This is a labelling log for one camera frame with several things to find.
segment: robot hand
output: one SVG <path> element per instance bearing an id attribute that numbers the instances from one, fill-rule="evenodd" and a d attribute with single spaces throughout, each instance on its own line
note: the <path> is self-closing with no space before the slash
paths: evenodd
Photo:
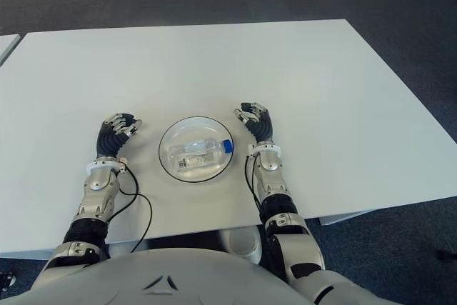
<path id="1" fill-rule="evenodd" d="M 256 138 L 257 143 L 273 141 L 273 125 L 268 110 L 258 103 L 241 103 L 241 110 L 235 110 L 235 116 L 244 123 Z"/>
<path id="2" fill-rule="evenodd" d="M 117 157 L 119 149 L 140 129 L 142 120 L 131 114 L 115 114 L 101 124 L 97 139 L 97 158 Z"/>

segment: bottle cap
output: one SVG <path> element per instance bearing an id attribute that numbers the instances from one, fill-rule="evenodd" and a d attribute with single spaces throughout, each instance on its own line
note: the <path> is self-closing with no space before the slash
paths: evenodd
<path id="1" fill-rule="evenodd" d="M 231 153 L 233 151 L 233 146 L 230 142 L 229 139 L 224 139 L 222 141 L 222 145 L 224 146 L 224 151 L 228 154 L 228 153 Z"/>

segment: floor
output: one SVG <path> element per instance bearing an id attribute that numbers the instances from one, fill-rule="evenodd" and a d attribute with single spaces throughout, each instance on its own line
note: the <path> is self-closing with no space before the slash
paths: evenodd
<path id="1" fill-rule="evenodd" d="M 0 35 L 117 26 L 345 18 L 457 139 L 457 0 L 0 0 Z M 455 304 L 457 199 L 383 209 L 340 224 L 308 221 L 327 267 L 403 304 Z M 151 242 L 216 247 L 215 233 Z M 0 259 L 26 291 L 41 261 Z"/>

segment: wire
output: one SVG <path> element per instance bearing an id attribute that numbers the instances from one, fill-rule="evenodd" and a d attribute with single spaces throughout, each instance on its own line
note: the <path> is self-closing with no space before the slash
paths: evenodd
<path id="1" fill-rule="evenodd" d="M 252 166 L 252 181 L 251 181 L 251 183 L 249 183 L 249 179 L 248 179 L 248 160 L 249 160 L 249 155 L 246 156 L 246 162 L 244 163 L 244 178 L 246 180 L 246 183 L 248 184 L 249 191 L 251 191 L 251 193 L 252 193 L 252 197 L 254 199 L 254 203 L 256 203 L 256 207 L 260 211 L 260 201 L 258 200 L 257 195 L 254 192 L 254 188 L 253 188 L 253 186 L 254 186 L 254 168 L 256 167 L 257 157 L 254 159 L 254 163 L 253 163 L 253 166 Z"/>
<path id="2" fill-rule="evenodd" d="M 148 199 L 148 197 L 144 196 L 143 194 L 139 193 L 140 191 L 140 187 L 139 187 L 139 184 L 138 184 L 138 180 L 136 179 L 135 177 L 135 174 L 130 170 L 130 168 L 126 165 L 126 170 L 128 171 L 128 173 L 131 175 L 132 179 L 134 180 L 135 182 L 135 193 L 126 193 L 124 191 L 122 191 L 121 188 L 119 188 L 119 191 L 126 195 L 126 196 L 134 196 L 132 200 L 130 200 L 130 202 L 125 205 L 122 209 L 119 209 L 116 213 L 114 213 L 109 219 L 108 219 L 108 223 L 115 217 L 117 216 L 118 214 L 120 214 L 122 211 L 126 210 L 130 205 L 133 204 L 133 202 L 135 201 L 136 197 L 137 196 L 140 196 L 141 198 L 144 198 L 147 202 L 148 202 L 148 205 L 149 205 L 149 222 L 148 222 L 148 225 L 146 227 L 146 229 L 144 230 L 144 233 L 143 233 L 143 236 L 141 236 L 140 240 L 136 243 L 135 247 L 130 251 L 131 253 L 133 253 L 138 247 L 139 245 L 141 244 L 141 242 L 144 240 L 144 237 L 146 237 L 148 231 L 149 231 L 149 228 L 151 227 L 151 223 L 152 223 L 152 214 L 153 214 L 153 211 L 152 211 L 152 204 L 151 204 L 151 201 Z"/>
<path id="3" fill-rule="evenodd" d="M 136 197 L 139 195 L 139 192 L 140 192 L 140 186 L 138 185 L 138 180 L 136 179 L 135 175 L 131 172 L 130 168 L 124 164 L 124 166 L 126 167 L 126 170 L 130 173 L 132 179 L 134 180 L 135 182 L 135 193 L 133 194 L 129 194 L 129 193 L 125 193 L 124 191 L 122 191 L 122 189 L 119 187 L 119 191 L 121 191 L 122 194 L 126 194 L 126 195 L 129 195 L 129 196 L 134 196 L 132 200 L 130 200 L 130 202 L 125 205 L 122 209 L 119 209 L 118 211 L 116 211 L 113 215 L 111 215 L 111 217 L 109 217 L 108 221 L 106 221 L 106 223 L 110 223 L 111 220 L 116 217 L 118 214 L 120 214 L 121 212 L 125 211 L 130 205 L 132 205 L 136 199 Z"/>
<path id="4" fill-rule="evenodd" d="M 106 245 L 106 242 L 104 241 L 103 242 L 103 246 L 101 247 L 101 249 L 103 250 L 103 252 L 105 253 L 105 256 L 107 259 L 110 259 L 111 258 L 111 255 L 109 254 L 109 249 L 108 249 L 108 246 Z"/>

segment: plastic water bottle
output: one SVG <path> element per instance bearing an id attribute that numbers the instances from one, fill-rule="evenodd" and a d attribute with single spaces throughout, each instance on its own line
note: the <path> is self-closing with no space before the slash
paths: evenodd
<path id="1" fill-rule="evenodd" d="M 233 151 L 229 139 L 199 139 L 187 144 L 179 144 L 169 149 L 169 156 L 176 171 L 186 171 L 211 164 L 221 163 L 226 154 Z"/>

